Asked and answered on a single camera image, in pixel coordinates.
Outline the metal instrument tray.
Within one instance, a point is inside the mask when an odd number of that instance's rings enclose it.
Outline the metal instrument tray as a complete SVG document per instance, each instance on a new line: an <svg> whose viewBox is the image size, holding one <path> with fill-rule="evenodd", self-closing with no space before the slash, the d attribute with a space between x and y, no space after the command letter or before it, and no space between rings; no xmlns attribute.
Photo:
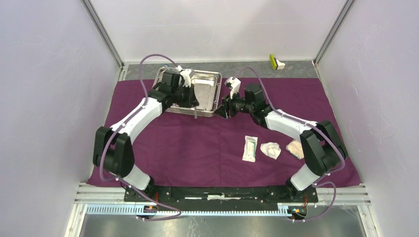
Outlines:
<svg viewBox="0 0 419 237"><path fill-rule="evenodd" d="M199 101L199 106L197 107L198 116L213 117L213 112L219 106L222 74L219 72L194 70L191 79L196 98ZM168 113L194 115L193 108L182 108L177 104L173 104L166 111Z"/></svg>

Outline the white sterile packet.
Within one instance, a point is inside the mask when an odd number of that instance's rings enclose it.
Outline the white sterile packet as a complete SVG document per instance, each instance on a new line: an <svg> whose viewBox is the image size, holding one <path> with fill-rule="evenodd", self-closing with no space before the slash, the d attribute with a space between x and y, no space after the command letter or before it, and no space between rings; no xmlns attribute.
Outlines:
<svg viewBox="0 0 419 237"><path fill-rule="evenodd" d="M244 153L242 160L247 162L255 162L255 153L257 150L257 137L245 136Z"/></svg>

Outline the purple cloth wrap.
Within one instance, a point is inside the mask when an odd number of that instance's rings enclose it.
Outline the purple cloth wrap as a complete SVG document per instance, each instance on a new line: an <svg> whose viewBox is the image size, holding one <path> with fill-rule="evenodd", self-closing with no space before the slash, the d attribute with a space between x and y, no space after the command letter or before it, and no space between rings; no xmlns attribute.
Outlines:
<svg viewBox="0 0 419 237"><path fill-rule="evenodd" d="M339 128L319 79L265 78L262 82L273 105L296 117L330 120ZM118 82L105 126L123 119L144 98L139 80ZM242 160L245 136L257 137L255 162ZM249 114L210 118L164 112L135 139L135 164L156 185L177 187L260 187L284 185L304 164L285 150L293 139L256 125ZM274 142L282 149L277 159L259 148ZM325 177L340 187L362 181L348 157L345 168Z"/></svg>

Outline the white gauze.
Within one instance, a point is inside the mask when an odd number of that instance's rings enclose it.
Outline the white gauze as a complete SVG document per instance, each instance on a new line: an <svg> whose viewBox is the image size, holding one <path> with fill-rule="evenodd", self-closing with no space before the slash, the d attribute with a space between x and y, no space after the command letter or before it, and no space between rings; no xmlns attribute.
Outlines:
<svg viewBox="0 0 419 237"><path fill-rule="evenodd" d="M260 145L260 150L267 157L276 160L281 154L281 148L278 143L268 142Z"/></svg>

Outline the beige gauze roll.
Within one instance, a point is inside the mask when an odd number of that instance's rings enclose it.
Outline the beige gauze roll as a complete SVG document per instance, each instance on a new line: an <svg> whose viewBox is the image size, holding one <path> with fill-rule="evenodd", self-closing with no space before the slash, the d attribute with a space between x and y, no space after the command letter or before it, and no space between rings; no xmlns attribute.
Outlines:
<svg viewBox="0 0 419 237"><path fill-rule="evenodd" d="M302 144L297 140L292 140L286 145L286 150L297 159L304 159Z"/></svg>

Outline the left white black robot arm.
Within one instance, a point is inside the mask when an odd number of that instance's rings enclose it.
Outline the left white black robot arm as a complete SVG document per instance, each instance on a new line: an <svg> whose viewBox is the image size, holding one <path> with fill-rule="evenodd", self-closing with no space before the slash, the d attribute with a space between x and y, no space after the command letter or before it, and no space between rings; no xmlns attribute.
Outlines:
<svg viewBox="0 0 419 237"><path fill-rule="evenodd" d="M146 92L135 109L111 127L97 129L92 161L99 168L101 180L107 180L104 173L108 172L135 188L143 201L155 196L155 187L150 185L152 178L135 165L132 144L150 122L173 104L183 108L199 105L192 74L192 69L164 71L161 81Z"/></svg>

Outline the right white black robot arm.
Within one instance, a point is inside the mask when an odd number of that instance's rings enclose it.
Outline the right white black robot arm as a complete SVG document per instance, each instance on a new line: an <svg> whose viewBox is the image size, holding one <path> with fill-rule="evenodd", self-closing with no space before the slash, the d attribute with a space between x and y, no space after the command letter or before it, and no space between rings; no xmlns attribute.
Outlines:
<svg viewBox="0 0 419 237"><path fill-rule="evenodd" d="M325 176L344 168L347 150L329 120L304 120L275 109L265 97L264 86L260 83L246 85L244 97L239 95L238 79L228 79L226 86L230 93L222 98L215 114L225 119L238 113L249 114L255 124L287 135L301 144L305 163L287 180L285 194L289 200L299 201L309 186L318 185Z"/></svg>

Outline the yellow green white object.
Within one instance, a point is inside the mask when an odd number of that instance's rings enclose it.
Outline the yellow green white object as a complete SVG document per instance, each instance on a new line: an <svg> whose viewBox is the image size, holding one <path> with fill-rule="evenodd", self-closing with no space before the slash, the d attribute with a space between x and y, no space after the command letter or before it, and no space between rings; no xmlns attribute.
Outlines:
<svg viewBox="0 0 419 237"><path fill-rule="evenodd" d="M279 61L274 54L269 55L269 61L273 70L283 70L285 68L285 63Z"/></svg>

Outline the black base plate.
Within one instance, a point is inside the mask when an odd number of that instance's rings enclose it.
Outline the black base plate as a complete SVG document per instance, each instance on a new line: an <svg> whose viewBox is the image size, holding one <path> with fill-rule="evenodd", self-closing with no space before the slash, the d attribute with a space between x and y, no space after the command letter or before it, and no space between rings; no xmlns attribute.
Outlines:
<svg viewBox="0 0 419 237"><path fill-rule="evenodd" d="M274 211L277 204L316 203L317 191L296 191L291 186L264 187L173 187L154 185L144 194L162 204L186 211Z"/></svg>

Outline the aluminium frame rail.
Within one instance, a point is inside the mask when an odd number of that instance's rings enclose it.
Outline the aluminium frame rail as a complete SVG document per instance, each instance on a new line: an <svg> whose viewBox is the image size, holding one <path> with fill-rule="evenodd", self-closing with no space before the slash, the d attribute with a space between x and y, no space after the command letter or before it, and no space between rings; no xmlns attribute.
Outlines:
<svg viewBox="0 0 419 237"><path fill-rule="evenodd" d="M67 237L79 237L83 226L84 219L88 214L104 214L104 215L147 215L146 206L153 205L152 202L126 202L125 196L129 192L119 187L96 187L86 183L80 183L73 209L65 231ZM313 208L333 208L333 207L355 207L360 216L359 219L362 227L368 237L379 237L381 235L375 220L374 211L370 198L366 192L364 184L345 188L318 188L313 193L317 202L310 202L309 207ZM265 206L255 207L254 209L245 208L239 210L238 207L221 207L222 204L231 204L232 198L222 199L214 197L211 202L216 205L214 210L198 210L187 207L179 207L177 210L161 210L155 214L162 216L231 216L231 217L286 217L290 216L290 208L302 206L301 202L272 202L260 198L253 198L253 201L259 205Z"/></svg>

